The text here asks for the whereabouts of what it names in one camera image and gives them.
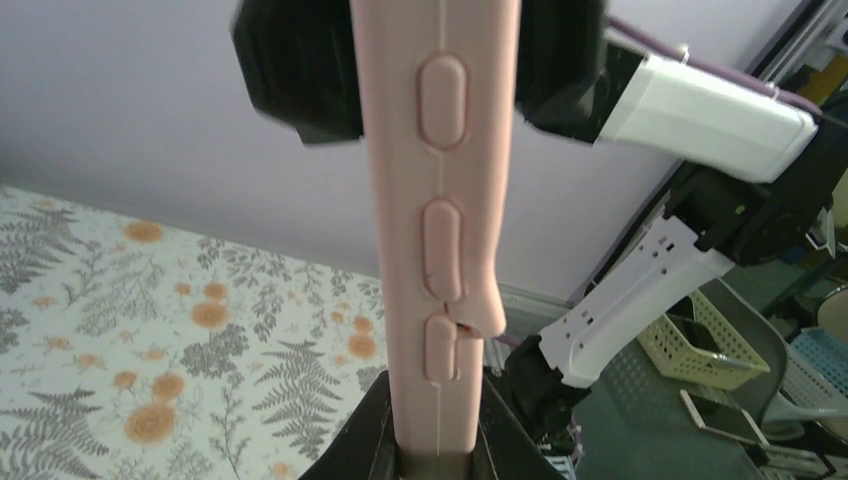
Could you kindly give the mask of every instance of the phone screen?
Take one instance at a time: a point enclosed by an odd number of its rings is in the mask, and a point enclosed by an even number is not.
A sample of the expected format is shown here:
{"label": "phone screen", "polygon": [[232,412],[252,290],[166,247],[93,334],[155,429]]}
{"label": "phone screen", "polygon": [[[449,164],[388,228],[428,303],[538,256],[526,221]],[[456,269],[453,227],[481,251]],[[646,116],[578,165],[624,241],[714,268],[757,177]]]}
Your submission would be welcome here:
{"label": "phone screen", "polygon": [[757,427],[751,424],[742,410],[691,393],[689,398],[707,429],[715,433],[723,432],[754,444],[762,442],[756,430]]}

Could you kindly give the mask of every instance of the white wall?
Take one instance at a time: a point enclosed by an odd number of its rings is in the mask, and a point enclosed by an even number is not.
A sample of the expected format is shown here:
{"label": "white wall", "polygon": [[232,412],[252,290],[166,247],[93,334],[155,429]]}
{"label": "white wall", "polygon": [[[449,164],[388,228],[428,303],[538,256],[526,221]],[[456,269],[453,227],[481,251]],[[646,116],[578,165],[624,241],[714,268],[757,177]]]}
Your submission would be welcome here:
{"label": "white wall", "polygon": [[[799,0],[619,0],[694,54],[746,66]],[[377,272],[362,145],[307,149],[250,107],[236,0],[0,0],[0,179]],[[671,161],[516,122],[500,281],[568,297]]]}

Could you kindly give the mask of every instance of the floral tablecloth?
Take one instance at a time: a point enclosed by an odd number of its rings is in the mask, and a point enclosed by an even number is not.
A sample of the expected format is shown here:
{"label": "floral tablecloth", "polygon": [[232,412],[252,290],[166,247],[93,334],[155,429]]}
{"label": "floral tablecloth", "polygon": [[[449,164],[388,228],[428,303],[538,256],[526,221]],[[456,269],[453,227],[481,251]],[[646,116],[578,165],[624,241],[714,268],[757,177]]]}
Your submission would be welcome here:
{"label": "floral tablecloth", "polygon": [[0,478],[297,478],[382,322],[374,278],[4,187]]}

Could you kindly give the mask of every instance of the blue basket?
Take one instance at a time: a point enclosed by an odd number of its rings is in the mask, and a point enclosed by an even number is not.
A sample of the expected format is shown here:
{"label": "blue basket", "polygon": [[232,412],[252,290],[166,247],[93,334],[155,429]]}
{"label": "blue basket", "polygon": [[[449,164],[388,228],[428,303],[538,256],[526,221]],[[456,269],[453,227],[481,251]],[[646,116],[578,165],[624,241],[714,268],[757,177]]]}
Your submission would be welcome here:
{"label": "blue basket", "polygon": [[848,344],[822,328],[805,328],[792,341],[792,348],[848,396]]}

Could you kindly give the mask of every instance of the purple cable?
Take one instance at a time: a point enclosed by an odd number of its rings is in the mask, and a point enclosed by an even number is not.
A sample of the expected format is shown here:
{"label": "purple cable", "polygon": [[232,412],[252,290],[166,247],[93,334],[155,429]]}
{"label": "purple cable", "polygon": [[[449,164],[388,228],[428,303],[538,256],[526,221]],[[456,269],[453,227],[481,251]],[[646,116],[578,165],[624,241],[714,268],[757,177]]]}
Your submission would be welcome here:
{"label": "purple cable", "polygon": [[801,110],[805,110],[812,115],[820,116],[822,114],[821,109],[815,103],[800,95],[781,90],[772,84],[763,83],[762,81],[748,75],[747,73],[740,72],[739,70],[714,65],[692,56],[687,58],[687,53],[685,51],[662,43],[647,32],[640,30],[635,25],[631,25],[614,15],[609,16],[609,24],[613,29],[618,30],[622,34],[630,37],[638,43],[641,43],[662,56],[673,58],[680,62],[685,61],[687,65],[691,65],[698,70],[723,78],[729,82],[739,85],[740,87],[753,90],[762,95],[774,97],[775,100],[800,108]]}
{"label": "purple cable", "polygon": [[[503,343],[508,346],[510,350],[515,350],[516,347],[521,345],[521,341],[517,338],[504,333],[499,337],[495,337],[495,340]],[[571,452],[571,464],[574,466],[574,469],[577,470],[577,464],[580,463],[580,458],[583,456],[583,434],[580,433],[578,429],[579,425],[577,424],[577,418],[574,414],[571,415],[571,438],[574,440],[574,451]]]}

